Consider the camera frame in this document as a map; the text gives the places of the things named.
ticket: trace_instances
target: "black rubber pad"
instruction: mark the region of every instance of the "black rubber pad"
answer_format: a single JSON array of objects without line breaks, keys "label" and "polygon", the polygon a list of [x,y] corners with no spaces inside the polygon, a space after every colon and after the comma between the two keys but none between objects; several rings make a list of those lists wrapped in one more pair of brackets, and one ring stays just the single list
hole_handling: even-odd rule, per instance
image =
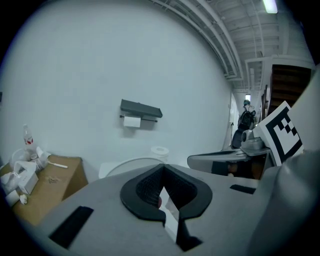
[{"label": "black rubber pad", "polygon": [[252,188],[252,187],[248,187],[248,186],[241,186],[241,185],[232,185],[230,187],[230,189],[232,190],[236,190],[236,191],[240,191],[240,192],[243,192],[243,193],[247,193],[247,194],[251,194],[253,195],[254,192],[256,191],[255,188]]},{"label": "black rubber pad", "polygon": [[201,216],[210,204],[213,193],[205,182],[169,164],[159,164],[124,184],[120,198],[124,206],[139,219],[159,221],[164,226],[166,214],[158,209],[163,187],[179,210],[176,244],[183,251],[200,245],[202,242],[189,234],[185,220]]},{"label": "black rubber pad", "polygon": [[89,219],[94,210],[79,206],[50,236],[49,238],[63,248],[68,248],[77,234]]}]

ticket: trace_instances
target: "toilet paper holder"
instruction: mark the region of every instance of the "toilet paper holder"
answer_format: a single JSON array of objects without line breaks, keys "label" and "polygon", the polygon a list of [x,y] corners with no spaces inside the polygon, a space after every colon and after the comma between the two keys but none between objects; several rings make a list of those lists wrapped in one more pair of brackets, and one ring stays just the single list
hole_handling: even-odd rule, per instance
[{"label": "toilet paper holder", "polygon": [[141,118],[141,120],[158,123],[158,120],[149,120],[149,119],[144,119],[144,118]]}]

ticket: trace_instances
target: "black strip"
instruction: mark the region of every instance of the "black strip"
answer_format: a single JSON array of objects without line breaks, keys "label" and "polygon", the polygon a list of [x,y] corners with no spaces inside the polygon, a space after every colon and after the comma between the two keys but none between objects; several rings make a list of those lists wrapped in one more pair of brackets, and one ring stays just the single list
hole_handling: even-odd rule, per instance
[{"label": "black strip", "polygon": [[280,131],[285,128],[284,124],[282,122],[279,122],[278,126],[279,126]]},{"label": "black strip", "polygon": [[295,136],[298,133],[295,127],[293,127],[293,129],[291,131],[292,131],[293,136]]},{"label": "black strip", "polygon": [[71,215],[49,236],[63,248],[68,248],[77,234],[89,219],[94,210],[79,206]]},{"label": "black strip", "polygon": [[190,157],[204,157],[204,156],[219,156],[219,155],[228,155],[235,152],[235,150],[222,150],[222,151],[218,151],[218,152],[213,152],[213,153],[207,153],[207,154],[194,154],[194,155],[190,155]]},{"label": "black strip", "polygon": [[284,128],[285,128],[287,134],[291,131],[289,124],[287,124]]},{"label": "black strip", "polygon": [[165,223],[166,214],[157,207],[163,187],[183,220],[201,216],[213,196],[203,181],[168,164],[158,164],[124,184],[120,191],[121,201],[138,218]]},{"label": "black strip", "polygon": [[240,191],[240,192],[243,192],[243,193],[247,193],[247,194],[251,194],[253,195],[254,192],[256,191],[255,188],[252,188],[252,187],[248,187],[248,186],[241,186],[241,185],[232,185],[230,187],[230,189],[232,190],[236,190],[236,191]]},{"label": "black strip", "polygon": [[143,118],[141,118],[141,120],[158,123],[158,120],[150,120],[150,119],[143,119]]}]

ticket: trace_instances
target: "ceiling light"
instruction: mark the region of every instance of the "ceiling light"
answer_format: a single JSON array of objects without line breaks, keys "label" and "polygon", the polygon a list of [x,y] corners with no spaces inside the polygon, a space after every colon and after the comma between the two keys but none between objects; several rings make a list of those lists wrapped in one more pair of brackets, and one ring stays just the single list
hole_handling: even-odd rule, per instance
[{"label": "ceiling light", "polygon": [[278,8],[276,0],[263,0],[265,10],[268,14],[277,14]]}]

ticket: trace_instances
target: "ceiling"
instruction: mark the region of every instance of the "ceiling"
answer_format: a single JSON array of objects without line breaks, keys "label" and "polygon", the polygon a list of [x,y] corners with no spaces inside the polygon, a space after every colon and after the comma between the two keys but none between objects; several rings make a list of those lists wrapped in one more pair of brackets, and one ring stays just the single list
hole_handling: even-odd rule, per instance
[{"label": "ceiling", "polygon": [[150,0],[188,22],[210,44],[234,93],[257,98],[270,82],[273,60],[314,66],[303,31],[277,1],[278,13],[262,0]]}]

